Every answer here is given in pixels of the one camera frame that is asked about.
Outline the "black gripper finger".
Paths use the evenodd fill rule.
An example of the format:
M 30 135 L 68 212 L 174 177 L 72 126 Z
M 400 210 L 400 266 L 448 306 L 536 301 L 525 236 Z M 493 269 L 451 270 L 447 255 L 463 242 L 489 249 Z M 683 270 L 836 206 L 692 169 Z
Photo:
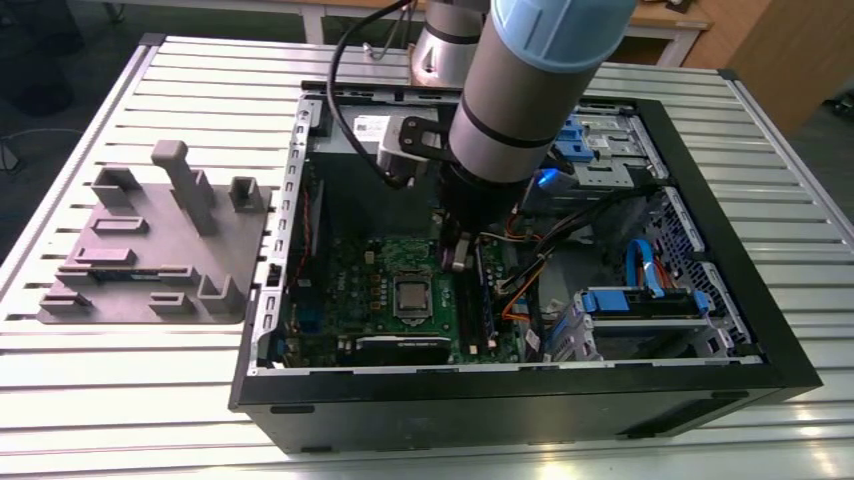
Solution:
M 444 272 L 460 273 L 469 268 L 473 237 L 469 233 L 444 233 L 439 237 L 439 266 Z

